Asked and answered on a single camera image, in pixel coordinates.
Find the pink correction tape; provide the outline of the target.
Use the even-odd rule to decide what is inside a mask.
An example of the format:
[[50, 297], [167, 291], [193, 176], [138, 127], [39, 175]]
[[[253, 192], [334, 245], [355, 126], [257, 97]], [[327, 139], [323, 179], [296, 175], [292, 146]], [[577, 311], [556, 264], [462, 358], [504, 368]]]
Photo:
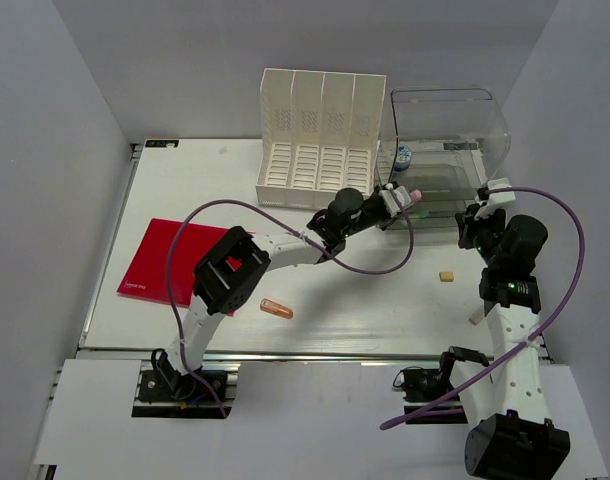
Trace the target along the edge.
[[417, 203], [422, 199], [422, 192], [418, 189], [410, 191], [409, 194], [413, 203]]

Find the blue lidded jar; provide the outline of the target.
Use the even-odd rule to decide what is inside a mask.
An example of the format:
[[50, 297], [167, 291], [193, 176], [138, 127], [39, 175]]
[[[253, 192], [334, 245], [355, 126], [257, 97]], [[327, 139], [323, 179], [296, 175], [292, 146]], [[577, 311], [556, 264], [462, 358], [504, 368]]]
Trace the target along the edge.
[[390, 180], [399, 179], [410, 167], [412, 151], [407, 145], [399, 145], [396, 149], [395, 159], [392, 166]]

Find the clear acrylic storage box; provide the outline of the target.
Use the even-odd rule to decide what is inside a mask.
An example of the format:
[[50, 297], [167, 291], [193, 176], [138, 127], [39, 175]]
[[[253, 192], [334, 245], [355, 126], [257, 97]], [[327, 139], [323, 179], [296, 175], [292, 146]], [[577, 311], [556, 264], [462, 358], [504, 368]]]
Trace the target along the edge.
[[412, 151], [409, 169], [397, 180], [422, 200], [409, 214], [429, 210], [416, 228], [452, 228], [454, 215], [474, 202], [477, 190], [504, 162], [511, 137], [491, 90], [480, 86], [405, 87], [386, 97], [374, 183], [391, 182], [399, 145]]

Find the orange correction tape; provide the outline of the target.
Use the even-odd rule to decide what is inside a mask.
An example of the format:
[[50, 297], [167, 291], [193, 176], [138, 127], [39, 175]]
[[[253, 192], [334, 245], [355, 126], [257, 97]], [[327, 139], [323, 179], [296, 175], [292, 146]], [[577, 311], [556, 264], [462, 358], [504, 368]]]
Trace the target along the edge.
[[260, 310], [284, 319], [293, 318], [293, 311], [290, 308], [266, 298], [261, 300]]

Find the green correction tape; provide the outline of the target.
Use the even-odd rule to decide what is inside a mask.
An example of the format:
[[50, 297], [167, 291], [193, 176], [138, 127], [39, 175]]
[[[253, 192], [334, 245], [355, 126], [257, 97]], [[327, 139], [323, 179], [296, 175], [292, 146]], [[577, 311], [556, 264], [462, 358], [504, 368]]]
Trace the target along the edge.
[[419, 212], [412, 212], [410, 214], [410, 219], [412, 222], [421, 221], [427, 219], [431, 216], [431, 212], [429, 210], [422, 210]]

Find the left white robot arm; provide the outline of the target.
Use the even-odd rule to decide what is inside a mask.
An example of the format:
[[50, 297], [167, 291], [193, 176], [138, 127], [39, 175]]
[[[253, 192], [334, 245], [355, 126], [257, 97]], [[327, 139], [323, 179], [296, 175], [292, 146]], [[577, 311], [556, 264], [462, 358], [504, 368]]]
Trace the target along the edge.
[[228, 229], [194, 267], [187, 313], [180, 313], [176, 300], [169, 301], [177, 335], [169, 347], [151, 354], [152, 370], [166, 394], [180, 402], [208, 396], [221, 403], [224, 395], [214, 387], [214, 376], [202, 372], [204, 355], [221, 322], [249, 300], [262, 277], [288, 266], [337, 261], [349, 237], [385, 228], [399, 214], [390, 189], [364, 197], [344, 188], [302, 231], [286, 226], [281, 234], [262, 236], [241, 226]]

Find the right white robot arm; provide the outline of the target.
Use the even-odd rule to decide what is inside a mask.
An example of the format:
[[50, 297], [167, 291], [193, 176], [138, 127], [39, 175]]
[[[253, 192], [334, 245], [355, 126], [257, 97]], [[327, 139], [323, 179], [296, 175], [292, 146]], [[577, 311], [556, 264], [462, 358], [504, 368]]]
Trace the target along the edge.
[[470, 206], [456, 216], [458, 245], [485, 262], [479, 284], [484, 320], [497, 367], [473, 384], [467, 367], [453, 363], [436, 374], [438, 390], [460, 398], [470, 426], [466, 470], [480, 479], [551, 479], [571, 449], [555, 427], [540, 377], [538, 348], [530, 339], [541, 301], [532, 272], [548, 239], [546, 227], [527, 215], [499, 209], [481, 218]]

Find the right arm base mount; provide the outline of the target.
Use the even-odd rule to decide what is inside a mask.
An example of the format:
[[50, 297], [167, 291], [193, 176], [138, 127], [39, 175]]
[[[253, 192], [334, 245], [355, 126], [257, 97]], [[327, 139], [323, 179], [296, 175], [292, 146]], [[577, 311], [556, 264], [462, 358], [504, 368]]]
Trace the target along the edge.
[[[406, 367], [398, 372], [392, 386], [404, 393], [404, 414], [410, 414], [431, 403], [453, 389], [450, 376], [454, 366], [464, 363], [489, 366], [488, 358], [479, 351], [451, 346], [440, 356], [437, 368]], [[466, 415], [456, 396], [434, 409], [434, 416], [423, 416], [407, 421], [407, 424], [461, 424], [467, 423]]]

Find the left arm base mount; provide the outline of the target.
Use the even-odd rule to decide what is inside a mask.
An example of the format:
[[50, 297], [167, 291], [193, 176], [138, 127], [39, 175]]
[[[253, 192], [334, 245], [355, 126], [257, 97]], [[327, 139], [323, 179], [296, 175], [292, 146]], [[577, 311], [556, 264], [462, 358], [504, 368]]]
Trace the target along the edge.
[[167, 353], [156, 349], [142, 365], [131, 416], [159, 419], [225, 419], [232, 410], [236, 375], [224, 369], [173, 368]]

